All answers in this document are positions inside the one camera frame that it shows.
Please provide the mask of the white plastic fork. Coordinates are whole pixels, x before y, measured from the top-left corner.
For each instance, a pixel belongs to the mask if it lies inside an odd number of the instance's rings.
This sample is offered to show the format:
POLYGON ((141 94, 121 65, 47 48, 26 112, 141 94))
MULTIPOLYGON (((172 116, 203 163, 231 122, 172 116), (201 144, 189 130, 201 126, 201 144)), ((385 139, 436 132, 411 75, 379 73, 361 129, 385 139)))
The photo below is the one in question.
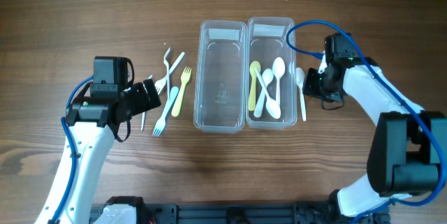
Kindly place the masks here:
MULTIPOLYGON (((185 55, 185 52, 182 52, 182 53, 178 56, 178 58, 175 60, 174 64, 170 67, 169 75, 171 75, 171 74, 174 72, 174 70, 176 69, 176 67, 180 64, 180 62, 181 62, 181 60, 183 59, 184 55, 185 55)), ((163 77, 162 79, 157 80, 157 81, 154 83, 158 95, 161 95, 161 94, 162 94, 162 92, 163 92, 163 90, 164 90, 164 88, 165 88, 165 86, 166 86, 166 80, 167 80, 167 78, 166 78, 166 77, 163 77)))

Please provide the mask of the light blue plastic fork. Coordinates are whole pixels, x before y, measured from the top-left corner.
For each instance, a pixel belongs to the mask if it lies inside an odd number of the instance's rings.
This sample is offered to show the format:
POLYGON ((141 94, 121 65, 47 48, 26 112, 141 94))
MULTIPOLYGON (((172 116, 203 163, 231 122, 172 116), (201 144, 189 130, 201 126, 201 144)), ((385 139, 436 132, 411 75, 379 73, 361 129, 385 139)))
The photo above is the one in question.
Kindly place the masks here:
POLYGON ((166 104, 165 104, 164 109, 162 111, 161 117, 157 120, 157 122, 155 124, 154 130, 152 132, 153 136, 159 137, 162 134, 163 130, 165 129, 165 127, 166 127, 166 118, 167 118, 168 113, 170 112, 170 110, 171 110, 171 108, 172 108, 172 106, 173 106, 173 104, 175 102, 175 99, 176 99, 178 93, 179 93, 179 87, 172 87, 171 88, 169 97, 168 97, 168 99, 166 101, 166 104))

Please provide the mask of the yellow plastic fork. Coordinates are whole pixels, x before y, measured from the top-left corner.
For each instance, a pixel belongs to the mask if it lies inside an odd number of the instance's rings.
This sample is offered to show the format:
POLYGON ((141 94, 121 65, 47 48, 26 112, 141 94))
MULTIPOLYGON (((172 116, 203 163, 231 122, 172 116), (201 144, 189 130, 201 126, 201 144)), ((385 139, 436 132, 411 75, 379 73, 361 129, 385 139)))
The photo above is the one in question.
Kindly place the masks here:
POLYGON ((181 87, 179 88, 179 93, 175 99, 175 103, 171 111, 173 117, 178 117, 180 114, 184 92, 189 80, 191 79, 191 72, 192 69, 187 66, 181 74, 181 87))

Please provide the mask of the white spoon wide handle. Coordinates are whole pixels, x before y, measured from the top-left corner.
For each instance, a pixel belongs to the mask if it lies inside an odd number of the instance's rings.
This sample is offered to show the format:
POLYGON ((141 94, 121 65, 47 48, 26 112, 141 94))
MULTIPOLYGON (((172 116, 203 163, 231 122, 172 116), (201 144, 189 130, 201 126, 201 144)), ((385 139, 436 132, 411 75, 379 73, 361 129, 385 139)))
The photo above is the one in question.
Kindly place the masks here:
POLYGON ((284 75, 286 70, 284 60, 281 57, 277 57, 272 65, 272 71, 276 78, 277 84, 276 84, 276 98, 278 104, 281 102, 281 92, 280 92, 280 80, 282 76, 284 75))

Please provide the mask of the white spoon bowl down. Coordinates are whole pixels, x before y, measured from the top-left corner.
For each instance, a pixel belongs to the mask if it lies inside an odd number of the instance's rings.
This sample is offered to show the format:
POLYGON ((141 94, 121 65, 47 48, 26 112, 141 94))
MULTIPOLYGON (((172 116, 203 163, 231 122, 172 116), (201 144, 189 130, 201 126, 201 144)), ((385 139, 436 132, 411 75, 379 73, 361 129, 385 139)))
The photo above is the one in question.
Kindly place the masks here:
POLYGON ((260 74, 260 71, 255 68, 255 72, 258 78, 258 81, 261 84, 261 87, 263 89, 263 93, 265 94, 265 106, 268 113, 275 119, 278 119, 281 116, 281 108, 276 100, 270 97, 267 89, 267 85, 264 82, 263 76, 260 74))

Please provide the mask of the white spoon thin handle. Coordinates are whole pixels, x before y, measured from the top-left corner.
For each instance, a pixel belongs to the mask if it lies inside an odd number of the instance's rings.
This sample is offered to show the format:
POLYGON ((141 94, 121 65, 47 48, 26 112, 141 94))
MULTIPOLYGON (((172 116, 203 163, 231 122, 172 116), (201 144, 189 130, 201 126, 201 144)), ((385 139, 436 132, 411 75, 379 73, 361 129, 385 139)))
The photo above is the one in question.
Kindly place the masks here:
MULTIPOLYGON (((273 80, 273 76, 274 75, 273 75, 271 68, 266 68, 263 71, 262 78, 263 78, 263 81, 264 81, 266 87, 268 87, 268 85, 273 80)), ((264 90, 261 89, 260 95, 258 97, 258 101, 255 106, 255 110, 254 110, 254 116, 256 118, 259 118, 263 113, 266 95, 267 95, 267 93, 265 93, 264 90)))

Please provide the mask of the yellow plastic spoon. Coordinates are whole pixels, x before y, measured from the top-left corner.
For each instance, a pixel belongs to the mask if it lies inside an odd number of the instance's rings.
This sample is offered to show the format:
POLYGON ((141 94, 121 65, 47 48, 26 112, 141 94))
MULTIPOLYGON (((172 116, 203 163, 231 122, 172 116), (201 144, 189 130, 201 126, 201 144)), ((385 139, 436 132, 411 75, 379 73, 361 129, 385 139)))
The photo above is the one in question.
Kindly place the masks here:
POLYGON ((258 61, 252 61, 249 66, 249 73, 251 75, 251 84, 249 90, 248 109, 254 111, 256 107, 256 70, 261 69, 261 64, 258 61))

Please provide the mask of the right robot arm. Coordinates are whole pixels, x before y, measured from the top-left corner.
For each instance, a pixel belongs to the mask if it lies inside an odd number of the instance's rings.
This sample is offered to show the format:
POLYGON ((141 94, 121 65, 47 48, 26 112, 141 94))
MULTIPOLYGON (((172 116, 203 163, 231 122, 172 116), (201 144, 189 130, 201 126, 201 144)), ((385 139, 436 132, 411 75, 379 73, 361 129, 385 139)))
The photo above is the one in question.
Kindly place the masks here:
POLYGON ((377 63, 361 59, 340 33, 325 38, 321 67, 310 68, 304 93, 322 103, 355 99, 376 126, 367 172, 350 186, 333 191, 331 220, 361 218, 388 202, 436 192, 446 171, 426 135, 430 131, 446 150, 446 116, 407 100, 383 76, 377 63))

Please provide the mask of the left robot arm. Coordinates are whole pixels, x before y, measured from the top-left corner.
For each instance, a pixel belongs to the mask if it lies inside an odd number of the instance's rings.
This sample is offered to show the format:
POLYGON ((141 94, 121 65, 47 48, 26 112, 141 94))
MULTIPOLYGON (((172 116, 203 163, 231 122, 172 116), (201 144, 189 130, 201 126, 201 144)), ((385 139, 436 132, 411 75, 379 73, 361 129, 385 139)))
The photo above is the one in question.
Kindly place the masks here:
POLYGON ((161 105, 152 80, 135 81, 126 57, 95 57, 94 73, 70 94, 61 126, 64 151, 37 223, 88 223, 101 169, 138 114, 161 105))

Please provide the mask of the right clear plastic container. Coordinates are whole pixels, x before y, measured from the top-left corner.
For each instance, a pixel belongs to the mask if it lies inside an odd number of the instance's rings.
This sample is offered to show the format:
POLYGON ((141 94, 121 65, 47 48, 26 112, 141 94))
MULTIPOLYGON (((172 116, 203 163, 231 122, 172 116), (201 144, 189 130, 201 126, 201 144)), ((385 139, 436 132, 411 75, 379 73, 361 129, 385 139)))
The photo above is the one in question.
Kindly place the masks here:
POLYGON ((285 72, 280 77, 280 82, 275 78, 268 84, 269 95, 276 98, 276 91, 280 91, 281 116, 278 119, 271 117, 263 108, 262 114, 255 117, 254 113, 247 112, 247 122, 252 128, 283 129, 293 126, 298 119, 297 112, 297 86, 295 84, 294 51, 286 43, 286 39, 295 39, 289 29, 294 26, 294 21, 289 17, 252 17, 248 22, 249 29, 249 62, 258 61, 261 69, 272 68, 274 60, 282 58, 285 64, 285 72))

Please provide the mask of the clear plastic container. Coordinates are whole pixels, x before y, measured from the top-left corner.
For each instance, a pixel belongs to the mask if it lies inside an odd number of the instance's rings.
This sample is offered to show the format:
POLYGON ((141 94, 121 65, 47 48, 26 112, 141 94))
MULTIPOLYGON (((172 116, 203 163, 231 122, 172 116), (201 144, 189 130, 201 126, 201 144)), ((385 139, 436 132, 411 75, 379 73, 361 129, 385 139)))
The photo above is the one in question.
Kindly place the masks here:
POLYGON ((244 127, 247 81, 247 26, 206 20, 200 26, 193 122, 209 133, 244 127))
POLYGON ((278 119, 271 117, 263 108, 262 114, 255 117, 254 113, 247 112, 247 122, 252 128, 283 129, 293 126, 298 119, 297 112, 297 86, 295 84, 294 51, 286 43, 286 39, 295 39, 289 29, 294 26, 294 21, 289 17, 252 17, 248 22, 249 29, 249 62, 258 61, 261 69, 272 68, 274 60, 282 58, 285 64, 285 72, 280 77, 280 82, 275 78, 268 84, 269 95, 276 98, 276 91, 280 91, 281 116, 278 119))

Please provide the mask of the left clear plastic container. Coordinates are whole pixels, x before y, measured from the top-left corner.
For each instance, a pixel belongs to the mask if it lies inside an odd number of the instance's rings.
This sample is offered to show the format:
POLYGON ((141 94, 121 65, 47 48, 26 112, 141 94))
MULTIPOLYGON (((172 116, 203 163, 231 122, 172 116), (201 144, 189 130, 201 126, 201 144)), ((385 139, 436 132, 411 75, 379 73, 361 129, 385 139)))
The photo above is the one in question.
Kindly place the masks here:
POLYGON ((209 133, 244 127, 247 81, 247 26, 206 20, 200 26, 193 122, 209 133))

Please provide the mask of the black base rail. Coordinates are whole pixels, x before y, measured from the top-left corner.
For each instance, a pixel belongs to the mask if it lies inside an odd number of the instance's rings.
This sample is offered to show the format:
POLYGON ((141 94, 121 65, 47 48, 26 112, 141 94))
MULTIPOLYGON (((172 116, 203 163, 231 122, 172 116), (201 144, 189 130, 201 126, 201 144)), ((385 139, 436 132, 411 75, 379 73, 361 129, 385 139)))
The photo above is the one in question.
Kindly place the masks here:
POLYGON ((329 223, 326 202, 292 204, 176 205, 147 204, 153 223, 329 223))

